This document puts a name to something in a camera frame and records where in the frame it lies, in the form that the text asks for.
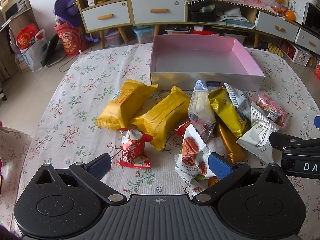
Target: crosshair symbol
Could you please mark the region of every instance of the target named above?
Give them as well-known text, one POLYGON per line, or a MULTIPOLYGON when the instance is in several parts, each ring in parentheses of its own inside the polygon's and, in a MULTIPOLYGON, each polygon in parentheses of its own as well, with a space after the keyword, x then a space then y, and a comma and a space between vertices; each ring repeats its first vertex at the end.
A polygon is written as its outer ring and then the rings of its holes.
POLYGON ((163 201, 165 201, 164 199, 162 199, 162 198, 157 198, 156 200, 155 200, 156 202, 158 202, 159 204, 160 203, 162 203, 163 201))

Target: open box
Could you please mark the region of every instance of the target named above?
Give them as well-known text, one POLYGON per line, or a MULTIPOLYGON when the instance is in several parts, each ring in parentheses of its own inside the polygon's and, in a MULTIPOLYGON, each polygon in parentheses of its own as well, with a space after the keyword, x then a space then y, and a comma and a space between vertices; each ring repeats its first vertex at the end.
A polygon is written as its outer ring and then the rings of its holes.
POLYGON ((193 90, 201 78, 228 83, 242 91, 257 91, 265 75, 235 38, 208 35, 156 35, 153 40, 150 80, 160 90, 176 85, 193 90))

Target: drawer handle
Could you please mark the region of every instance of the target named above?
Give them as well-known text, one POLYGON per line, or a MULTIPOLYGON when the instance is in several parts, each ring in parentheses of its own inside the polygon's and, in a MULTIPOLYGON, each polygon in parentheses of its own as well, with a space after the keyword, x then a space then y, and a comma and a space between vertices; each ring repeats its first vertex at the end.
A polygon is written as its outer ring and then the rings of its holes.
POLYGON ((103 16, 98 16, 98 20, 106 20, 106 19, 110 19, 112 17, 113 17, 113 13, 107 14, 107 15, 103 15, 103 16))
POLYGON ((151 13, 164 13, 164 12, 168 12, 169 9, 167 8, 162 8, 162 9, 150 9, 151 13))
POLYGON ((314 44, 312 41, 309 41, 309 44, 310 44, 311 46, 313 46, 313 47, 316 46, 316 44, 314 44))
POLYGON ((281 31, 281 32, 285 33, 285 28, 281 28, 281 27, 279 27, 279 26, 277 26, 277 25, 275 25, 275 28, 276 28, 278 31, 281 31))

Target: purple hat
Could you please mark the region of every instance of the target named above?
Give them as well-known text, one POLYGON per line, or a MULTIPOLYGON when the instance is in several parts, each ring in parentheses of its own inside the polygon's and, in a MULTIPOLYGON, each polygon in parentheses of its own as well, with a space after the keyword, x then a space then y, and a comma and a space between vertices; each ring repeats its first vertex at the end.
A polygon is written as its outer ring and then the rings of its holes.
POLYGON ((82 18, 77 5, 73 6, 76 0, 56 0, 53 6, 53 14, 60 20, 68 22, 72 27, 82 25, 82 18))

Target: gray ribbed surface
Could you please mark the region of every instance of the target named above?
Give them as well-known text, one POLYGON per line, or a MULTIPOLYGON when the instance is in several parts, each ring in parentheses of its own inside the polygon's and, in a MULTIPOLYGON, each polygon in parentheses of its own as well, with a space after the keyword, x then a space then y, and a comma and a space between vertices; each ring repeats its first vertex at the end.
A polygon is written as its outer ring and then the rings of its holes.
MULTIPOLYGON (((192 204, 186 195, 133 195, 127 204, 108 207, 94 227, 70 238, 70 240, 109 239, 249 240, 250 238, 239 236, 229 230, 220 222, 212 208, 192 204)), ((291 236, 286 239, 300 238, 291 236)))

